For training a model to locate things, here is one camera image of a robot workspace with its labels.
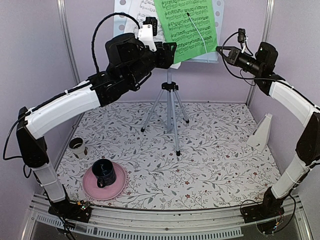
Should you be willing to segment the green sheet music page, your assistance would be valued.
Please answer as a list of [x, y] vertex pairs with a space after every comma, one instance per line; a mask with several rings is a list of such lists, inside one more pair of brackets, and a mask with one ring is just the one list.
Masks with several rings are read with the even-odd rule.
[[216, 50], [211, 0], [155, 0], [154, 5], [165, 40], [177, 45], [175, 64]]

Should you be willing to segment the white sheet music page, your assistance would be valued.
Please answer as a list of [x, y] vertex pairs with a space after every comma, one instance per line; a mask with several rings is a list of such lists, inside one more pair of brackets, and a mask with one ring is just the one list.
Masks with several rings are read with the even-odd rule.
[[[146, 17], [155, 17], [157, 19], [157, 35], [153, 37], [154, 42], [167, 42], [164, 36], [163, 28], [160, 23], [154, 0], [132, 0], [128, 11], [128, 14], [135, 18], [139, 25], [143, 24]], [[134, 33], [136, 36], [138, 34], [137, 25], [127, 18], [124, 33]], [[170, 68], [178, 69], [181, 63], [173, 64]]]

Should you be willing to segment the light blue music stand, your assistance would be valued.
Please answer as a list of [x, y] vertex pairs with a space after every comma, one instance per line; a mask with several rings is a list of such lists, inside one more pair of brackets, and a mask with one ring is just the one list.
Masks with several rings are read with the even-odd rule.
[[[224, 1], [222, 0], [211, 0], [213, 6], [213, 13], [215, 19], [215, 29], [216, 29], [216, 39], [217, 44], [220, 40], [221, 30], [222, 30], [222, 21], [224, 14]], [[129, 13], [129, 9], [131, 6], [132, 0], [116, 0], [114, 2], [114, 11], [122, 12], [125, 14]], [[216, 51], [210, 52], [207, 54], [203, 54], [185, 62], [198, 62], [198, 63], [212, 63], [216, 64], [218, 62], [218, 53]], [[166, 82], [164, 82], [161, 86], [161, 90], [155, 100], [155, 104], [158, 104], [162, 95], [167, 96], [167, 121], [164, 122], [164, 126], [167, 129], [167, 132], [174, 132], [175, 144], [179, 144], [178, 139], [178, 116], [179, 113], [185, 113], [185, 108], [182, 104], [181, 98], [178, 92], [178, 86], [172, 81], [172, 72], [173, 68], [170, 68], [167, 71]]]

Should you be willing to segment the white wedge block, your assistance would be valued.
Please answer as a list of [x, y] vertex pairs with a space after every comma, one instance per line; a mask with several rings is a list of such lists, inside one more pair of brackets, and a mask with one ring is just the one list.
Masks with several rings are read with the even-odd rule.
[[249, 136], [246, 144], [253, 149], [262, 152], [268, 144], [271, 130], [271, 122], [273, 115], [266, 113], [258, 122], [252, 134]]

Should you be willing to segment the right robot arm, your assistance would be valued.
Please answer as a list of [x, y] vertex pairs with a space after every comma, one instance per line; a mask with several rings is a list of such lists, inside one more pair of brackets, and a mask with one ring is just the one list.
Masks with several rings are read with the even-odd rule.
[[258, 88], [286, 107], [304, 128], [293, 160], [280, 179], [264, 193], [263, 203], [258, 208], [262, 218], [269, 218], [320, 159], [320, 108], [274, 73], [278, 51], [273, 45], [261, 42], [255, 56], [235, 46], [218, 46], [216, 51], [224, 63], [252, 74]]

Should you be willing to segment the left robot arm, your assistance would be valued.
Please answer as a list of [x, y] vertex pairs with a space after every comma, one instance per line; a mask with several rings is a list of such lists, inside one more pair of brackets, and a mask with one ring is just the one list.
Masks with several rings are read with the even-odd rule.
[[105, 49], [109, 60], [105, 71], [98, 70], [72, 89], [19, 111], [16, 138], [23, 162], [33, 170], [63, 217], [74, 213], [74, 205], [50, 164], [44, 135], [79, 114], [105, 107], [128, 91], [139, 90], [153, 69], [168, 69], [174, 63], [177, 44], [124, 33], [107, 41]]

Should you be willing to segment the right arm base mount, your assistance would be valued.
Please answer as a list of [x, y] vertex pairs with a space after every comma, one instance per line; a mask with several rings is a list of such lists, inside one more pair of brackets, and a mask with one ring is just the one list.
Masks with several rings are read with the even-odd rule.
[[240, 206], [240, 214], [245, 223], [252, 223], [279, 217], [285, 213], [282, 202], [273, 201], [267, 198], [262, 203], [254, 202], [254, 205]]

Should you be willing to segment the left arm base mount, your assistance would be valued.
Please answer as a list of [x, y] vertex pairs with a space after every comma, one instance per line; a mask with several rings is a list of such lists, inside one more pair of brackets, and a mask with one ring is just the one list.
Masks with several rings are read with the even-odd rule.
[[48, 201], [50, 203], [48, 213], [52, 215], [64, 220], [74, 220], [82, 223], [88, 223], [90, 220], [92, 208], [88, 202], [83, 200], [78, 203], [71, 202], [68, 196], [58, 202], [52, 202], [50, 199]]

